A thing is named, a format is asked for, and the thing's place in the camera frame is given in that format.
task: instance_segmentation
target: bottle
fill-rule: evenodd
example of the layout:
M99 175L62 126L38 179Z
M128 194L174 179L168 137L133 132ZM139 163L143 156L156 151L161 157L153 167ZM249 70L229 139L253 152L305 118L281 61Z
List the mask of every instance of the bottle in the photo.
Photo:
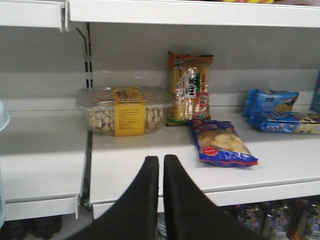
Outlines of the bottle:
M157 216L158 240L167 240L167 227L165 213L159 212Z

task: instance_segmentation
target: white metal shelf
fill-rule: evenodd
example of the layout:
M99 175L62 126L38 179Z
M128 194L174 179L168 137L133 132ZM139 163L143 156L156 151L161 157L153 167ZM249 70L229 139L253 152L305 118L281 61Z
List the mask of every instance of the white metal shelf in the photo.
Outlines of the white metal shelf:
M69 0L75 22L320 27L320 7L187 0Z
M64 30L64 0L0 0L0 26Z
M81 112L9 115L0 138L6 220L77 214L87 143Z
M143 136L94 136L90 202L99 217L126 190L146 156L158 156L159 205L162 212L163 159L177 155L187 173L218 206L319 195L319 135L265 133L238 113L212 115L231 121L258 165L223 168L198 161L189 127L164 127Z

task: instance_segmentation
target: blue package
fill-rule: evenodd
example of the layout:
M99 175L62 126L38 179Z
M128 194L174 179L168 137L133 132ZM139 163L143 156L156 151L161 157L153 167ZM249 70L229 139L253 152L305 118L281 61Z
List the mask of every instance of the blue package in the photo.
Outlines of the blue package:
M249 167L258 164L229 121L193 119L189 122L199 160L219 167Z
M320 134L320 114L301 112L255 112L246 121L263 132Z
M255 112L291 112L298 96L297 91L249 89L243 116Z
M315 84L310 110L320 114L320 73L318 80Z

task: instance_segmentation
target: clear plastic box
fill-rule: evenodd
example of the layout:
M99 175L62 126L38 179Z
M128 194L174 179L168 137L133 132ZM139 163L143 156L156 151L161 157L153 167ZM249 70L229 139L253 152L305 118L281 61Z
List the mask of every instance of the clear plastic box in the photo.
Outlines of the clear plastic box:
M168 120L168 108L174 99L160 87L139 87L145 102L144 133L153 133ZM78 109L84 110L88 129L99 136L115 135L115 103L111 87L84 88L76 98Z

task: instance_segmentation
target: cookie package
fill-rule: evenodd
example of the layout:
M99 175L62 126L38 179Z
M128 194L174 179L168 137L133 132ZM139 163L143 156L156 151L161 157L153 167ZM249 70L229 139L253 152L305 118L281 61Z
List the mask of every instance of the cookie package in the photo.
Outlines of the cookie package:
M191 119L210 118L207 79L212 61L212 55L169 56L169 92L175 99L175 105L169 109L168 125L187 124Z
M255 112L292 112L298 96L297 91L249 89L243 116Z
M192 119L189 122L199 160L219 167L250 167L258 164L229 121Z
M320 134L318 113L255 112L246 121L263 132Z

